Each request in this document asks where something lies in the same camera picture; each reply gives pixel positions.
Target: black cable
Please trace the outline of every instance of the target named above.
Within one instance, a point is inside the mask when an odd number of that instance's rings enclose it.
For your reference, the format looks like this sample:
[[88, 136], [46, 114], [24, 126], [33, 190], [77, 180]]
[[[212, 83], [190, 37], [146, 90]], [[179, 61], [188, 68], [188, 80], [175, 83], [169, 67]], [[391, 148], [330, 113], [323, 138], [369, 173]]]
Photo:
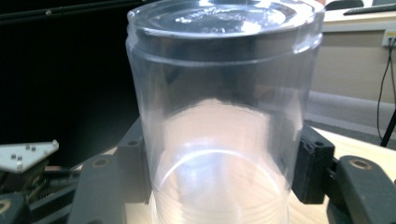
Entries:
[[390, 70], [391, 70], [391, 77], [392, 77], [392, 86], [393, 86], [393, 94], [395, 95], [395, 106], [396, 106], [396, 90], [394, 87], [394, 75], [393, 75], [393, 62], [392, 62], [392, 51], [393, 51], [393, 47], [395, 46], [396, 43], [396, 39], [393, 39], [393, 43], [391, 43], [391, 39], [389, 39], [389, 56], [388, 56], [388, 63], [387, 63], [387, 67], [385, 68], [385, 72], [384, 72], [384, 76], [382, 76], [382, 80], [381, 80], [381, 87], [379, 90], [379, 97], [378, 97], [378, 103], [376, 105], [376, 130], [378, 131], [378, 136], [379, 139], [381, 139], [382, 141], [382, 135], [381, 132], [379, 131], [379, 104], [381, 102], [381, 97], [382, 97], [382, 90], [384, 88], [384, 80], [385, 80], [385, 76], [387, 75], [388, 69], [389, 69], [389, 65], [390, 65]]
[[393, 60], [392, 60], [392, 51], [393, 51], [393, 47], [394, 47], [395, 43], [396, 43], [396, 39], [393, 39], [392, 44], [390, 44], [390, 41], [389, 41], [390, 76], [392, 77], [393, 99], [394, 99], [395, 108], [396, 108], [396, 89], [395, 89], [395, 78], [393, 75]]

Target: stacked plastic cups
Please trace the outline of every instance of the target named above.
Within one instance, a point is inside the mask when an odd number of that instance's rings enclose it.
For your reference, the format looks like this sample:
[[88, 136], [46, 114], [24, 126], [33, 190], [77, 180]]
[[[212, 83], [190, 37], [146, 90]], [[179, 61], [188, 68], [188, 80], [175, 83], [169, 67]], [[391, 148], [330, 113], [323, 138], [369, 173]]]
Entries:
[[127, 52], [162, 224], [288, 223], [323, 6], [165, 0]]

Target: bolt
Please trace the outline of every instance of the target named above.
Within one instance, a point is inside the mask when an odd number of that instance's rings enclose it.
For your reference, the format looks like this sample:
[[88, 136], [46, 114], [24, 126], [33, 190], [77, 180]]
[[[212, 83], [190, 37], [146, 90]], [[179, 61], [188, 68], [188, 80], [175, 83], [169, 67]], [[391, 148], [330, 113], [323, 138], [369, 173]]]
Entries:
[[21, 162], [18, 162], [17, 164], [17, 170], [23, 169], [23, 164]]

